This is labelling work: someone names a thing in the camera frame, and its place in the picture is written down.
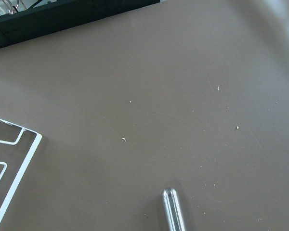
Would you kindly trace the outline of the white cup rack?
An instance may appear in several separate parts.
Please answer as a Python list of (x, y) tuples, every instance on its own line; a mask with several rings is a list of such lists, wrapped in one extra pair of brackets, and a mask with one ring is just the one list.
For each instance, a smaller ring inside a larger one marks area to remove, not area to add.
[(0, 223), (42, 135), (0, 119)]

